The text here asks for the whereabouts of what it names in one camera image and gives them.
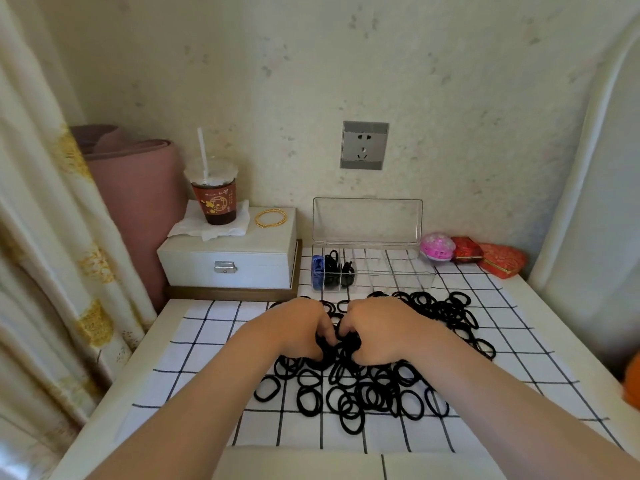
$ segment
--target white grid cloth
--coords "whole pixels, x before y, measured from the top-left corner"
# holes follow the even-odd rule
[[[425,266],[412,251],[398,250],[339,250],[342,256],[358,259],[387,260],[393,269],[414,269]],[[395,276],[395,282],[377,287],[372,283],[358,285],[338,293],[316,292],[311,287],[311,255],[320,249],[303,249],[299,295],[324,298],[332,303],[342,299],[365,298],[372,289],[388,293],[397,288],[408,293],[428,290],[437,300],[443,300],[452,291],[462,291],[471,297],[470,311],[480,328],[474,330],[476,338],[488,340],[496,348],[494,362],[533,390],[548,397],[576,418],[585,422],[609,441],[620,446],[610,419],[595,404],[587,401],[581,384],[562,362],[555,351],[527,325],[526,318],[516,303],[502,289],[502,281],[486,274],[475,264],[446,263],[435,268],[435,279],[429,279],[430,288],[420,286],[420,271],[412,280],[417,287],[403,286],[407,274]],[[217,354],[222,345],[238,328],[263,313],[270,303],[250,301],[198,301],[186,313],[167,346],[164,355],[150,373],[143,391],[132,404],[116,435],[116,443],[123,442],[149,419],[172,396],[176,395],[204,365]],[[296,405],[298,383],[283,381],[276,397],[268,403],[259,403],[253,397],[229,437],[228,445],[283,446],[306,449],[327,449],[363,453],[391,452],[469,452],[485,453],[480,441],[471,432],[457,412],[438,418],[425,414],[418,421],[393,418],[389,413],[366,412],[364,430],[359,435],[348,435],[336,414],[329,411],[324,397],[329,389],[328,371],[323,373],[323,411],[314,418],[300,414]],[[411,387],[423,397],[424,384]],[[406,405],[413,412],[412,405]]]

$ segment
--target metal latch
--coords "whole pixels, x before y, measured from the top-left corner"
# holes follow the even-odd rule
[[[227,273],[233,274],[238,268],[236,268],[236,263],[233,261],[216,261],[214,268],[216,273]]]

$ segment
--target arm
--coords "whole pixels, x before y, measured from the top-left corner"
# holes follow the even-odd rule
[[[240,414],[277,357],[322,358],[316,332],[336,344],[324,307],[308,298],[248,322],[88,480],[211,480]]]
[[[510,479],[640,478],[640,463],[397,298],[350,302],[361,365],[405,359],[452,405]]]

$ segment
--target pile of hair ties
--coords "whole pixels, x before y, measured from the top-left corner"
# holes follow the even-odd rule
[[[372,296],[388,295],[376,291],[369,295],[369,297]],[[494,346],[484,339],[474,337],[473,330],[478,329],[478,323],[475,316],[466,309],[471,303],[471,298],[466,294],[455,291],[444,301],[437,301],[425,291],[418,291],[411,295],[398,291],[392,296],[401,299],[421,315],[444,322],[448,329],[455,332],[487,359],[495,358]],[[331,412],[338,414],[340,424],[350,435],[357,435],[364,428],[365,411],[389,413],[393,417],[402,415],[407,419],[418,421],[424,416],[426,404],[434,416],[439,418],[448,416],[449,404],[442,400],[438,402],[435,389],[409,362],[400,360],[396,363],[364,367],[352,361],[351,355],[361,345],[358,334],[349,332],[344,337],[338,334],[340,320],[346,313],[346,310],[340,307],[348,302],[343,300],[335,306],[328,301],[322,301],[325,311],[332,318],[336,336],[340,340],[338,345],[331,347],[323,337],[316,335],[316,342],[324,352],[322,361],[316,362],[308,358],[293,359],[284,355],[278,357],[273,366],[274,374],[268,374],[262,379],[262,381],[272,381],[275,384],[275,390],[266,397],[261,397],[257,391],[254,392],[253,396],[256,400],[261,403],[272,400],[280,391],[281,379],[286,381],[296,378],[300,386],[296,398],[298,409],[304,416],[314,417],[323,409],[321,393],[323,379],[319,371],[331,369],[328,376],[331,387],[325,395],[327,407]],[[426,386],[424,402],[416,391],[409,389],[418,381],[422,381]],[[306,395],[314,396],[313,409],[303,405],[302,398]],[[417,400],[418,412],[409,412],[404,407],[403,400],[407,395]]]

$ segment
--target wooden tray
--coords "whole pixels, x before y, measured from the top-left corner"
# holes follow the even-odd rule
[[[167,286],[164,292],[169,298],[219,299],[224,301],[287,301],[298,296],[302,239],[298,239],[293,261],[293,279],[290,289],[269,288],[204,288],[198,286]]]

